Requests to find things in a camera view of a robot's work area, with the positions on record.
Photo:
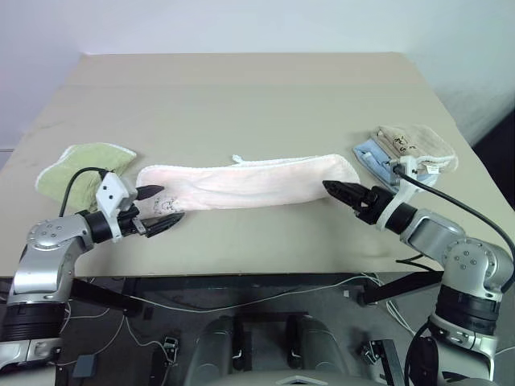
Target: cloth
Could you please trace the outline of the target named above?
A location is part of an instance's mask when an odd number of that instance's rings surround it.
[[[389,164],[391,158],[373,139],[361,143],[352,150],[361,165],[376,176],[392,192],[398,192],[398,187],[391,183],[392,167]],[[417,175],[417,180],[425,184],[432,184],[437,178],[438,175],[420,173]]]
[[[419,171],[447,173],[458,167],[454,149],[426,125],[381,125],[372,133],[372,139],[391,158],[417,158]]]
[[[161,185],[165,190],[137,202],[141,217],[182,211],[267,207],[305,203],[327,197],[325,179],[358,183],[359,177],[340,155],[246,162],[223,167],[148,166],[137,186]]]
[[[64,191],[70,178],[83,167],[96,166],[123,173],[136,153],[110,143],[85,143],[68,147],[56,163],[50,165],[35,181],[35,189],[58,202],[64,197]],[[100,176],[88,171],[77,177],[70,190],[68,205],[77,210],[97,208],[95,193],[100,185]]]

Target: metal bracket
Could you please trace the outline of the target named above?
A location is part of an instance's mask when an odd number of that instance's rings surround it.
[[[383,339],[363,342],[358,352],[367,364],[374,365],[379,360],[381,361],[387,384],[390,386],[404,386],[404,375],[393,340]]]
[[[177,362],[177,354],[179,353],[179,340],[177,338],[171,338],[166,336],[164,338],[164,351],[167,352],[167,357],[170,362],[168,362],[168,366],[171,366],[175,362]]]

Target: white wall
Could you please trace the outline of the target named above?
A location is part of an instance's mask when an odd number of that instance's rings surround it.
[[[470,143],[515,103],[514,0],[0,0],[0,148],[81,52],[400,51]]]

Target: table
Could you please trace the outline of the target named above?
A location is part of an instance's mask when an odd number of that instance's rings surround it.
[[[341,154],[378,184],[352,147],[377,125],[432,127],[459,156],[437,187],[515,235],[515,214],[417,69],[396,53],[85,56],[0,173],[0,276],[12,276],[30,227],[57,216],[35,178],[71,144],[111,142],[138,153],[126,175],[160,163],[223,166],[247,160]],[[502,240],[469,214],[423,193],[411,203]],[[414,252],[333,199],[188,213],[152,239],[131,236],[82,256],[76,274],[177,276],[405,271]]]

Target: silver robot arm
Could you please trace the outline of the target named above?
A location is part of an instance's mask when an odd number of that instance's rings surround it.
[[[105,173],[97,192],[100,211],[45,220],[29,231],[2,323],[0,385],[31,384],[31,376],[38,379],[36,384],[56,382],[60,370],[47,364],[59,358],[60,328],[77,259],[97,243],[117,242],[135,233],[151,237],[177,223],[182,213],[159,221],[138,219],[133,202],[162,189],[136,189],[114,173]]]
[[[375,224],[393,198],[381,187],[369,190],[337,181],[323,184],[367,224]],[[496,320],[502,295],[513,282],[509,254],[497,245],[468,237],[458,224],[441,215],[406,203],[397,206],[385,227],[444,267],[435,310],[424,326],[431,337],[415,338],[406,359],[415,386],[478,378],[491,381]]]

